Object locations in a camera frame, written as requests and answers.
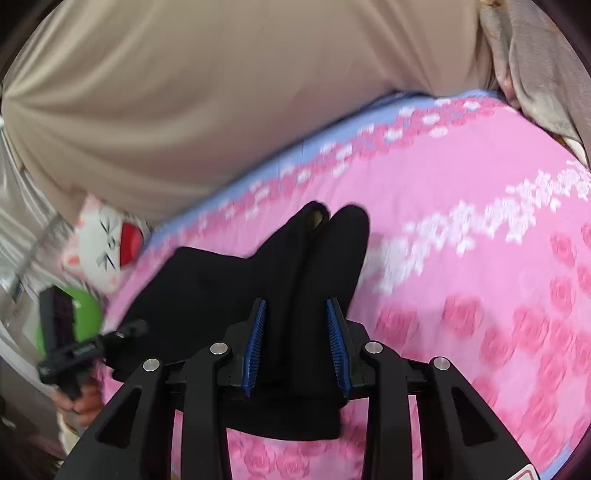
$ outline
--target white sticker with red border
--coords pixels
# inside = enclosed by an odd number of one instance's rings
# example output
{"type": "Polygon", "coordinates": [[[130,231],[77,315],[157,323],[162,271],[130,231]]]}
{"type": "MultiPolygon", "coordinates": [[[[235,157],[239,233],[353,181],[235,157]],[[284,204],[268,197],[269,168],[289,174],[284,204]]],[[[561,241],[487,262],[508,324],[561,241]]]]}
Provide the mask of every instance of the white sticker with red border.
{"type": "Polygon", "coordinates": [[[508,480],[540,480],[532,464],[526,465],[508,480]]]}

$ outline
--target green balloon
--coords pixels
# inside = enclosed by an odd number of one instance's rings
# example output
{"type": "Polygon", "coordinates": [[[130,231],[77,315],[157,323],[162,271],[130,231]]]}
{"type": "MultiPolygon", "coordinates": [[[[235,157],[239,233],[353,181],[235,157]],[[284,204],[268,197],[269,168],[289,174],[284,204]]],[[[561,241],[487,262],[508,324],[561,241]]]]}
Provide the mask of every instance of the green balloon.
{"type": "MultiPolygon", "coordinates": [[[[103,325],[103,311],[96,299],[87,291],[79,288],[60,287],[74,303],[74,337],[77,342],[83,342],[99,334],[103,325]]],[[[37,324],[37,350],[43,358],[46,357],[45,344],[41,322],[37,324]]]]}

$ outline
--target folded black clothing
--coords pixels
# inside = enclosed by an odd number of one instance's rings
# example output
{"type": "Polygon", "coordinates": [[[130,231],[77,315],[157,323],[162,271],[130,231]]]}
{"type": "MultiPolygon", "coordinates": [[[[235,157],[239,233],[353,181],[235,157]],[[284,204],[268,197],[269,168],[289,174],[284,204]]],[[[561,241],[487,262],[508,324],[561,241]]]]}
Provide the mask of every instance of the folded black clothing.
{"type": "Polygon", "coordinates": [[[328,340],[326,300],[343,312],[355,291],[369,236],[366,213],[346,206],[332,219],[311,202],[249,258],[179,248],[134,300],[123,323],[143,319],[148,335],[106,359],[124,381],[146,358],[187,360],[267,302],[256,387],[225,400],[228,428],[285,440],[340,434],[338,389],[328,340]]]}

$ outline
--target human hand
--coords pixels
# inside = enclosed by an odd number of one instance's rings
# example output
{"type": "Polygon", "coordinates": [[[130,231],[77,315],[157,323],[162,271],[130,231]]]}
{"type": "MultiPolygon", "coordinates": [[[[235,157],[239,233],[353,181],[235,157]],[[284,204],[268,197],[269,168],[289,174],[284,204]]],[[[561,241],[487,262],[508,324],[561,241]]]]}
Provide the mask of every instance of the human hand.
{"type": "Polygon", "coordinates": [[[53,394],[53,402],[58,411],[63,414],[64,421],[74,431],[77,430],[77,426],[71,424],[73,420],[80,427],[86,428],[105,406],[100,394],[99,383],[94,378],[82,385],[80,390],[82,396],[75,401],[72,401],[61,391],[56,390],[53,394]]]}

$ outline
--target pink bed sheet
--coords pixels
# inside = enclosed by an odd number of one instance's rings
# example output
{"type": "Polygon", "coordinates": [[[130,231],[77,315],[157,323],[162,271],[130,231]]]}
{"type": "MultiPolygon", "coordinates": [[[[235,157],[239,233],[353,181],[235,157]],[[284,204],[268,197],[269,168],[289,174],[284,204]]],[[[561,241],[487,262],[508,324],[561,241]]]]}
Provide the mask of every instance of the pink bed sheet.
{"type": "MultiPolygon", "coordinates": [[[[407,358],[450,358],[549,472],[591,421],[590,192],[591,174],[568,151],[496,99],[405,107],[150,248],[106,329],[177,246],[247,256],[311,200],[333,212],[356,203],[371,237],[349,317],[407,358]]],[[[108,371],[104,386],[108,400],[119,386],[108,371]]],[[[358,479],[366,412],[364,401],[349,404],[342,437],[327,442],[229,431],[233,476],[358,479]]],[[[415,404],[411,418],[419,479],[415,404]]],[[[178,471],[180,413],[176,421],[178,471]]]]}

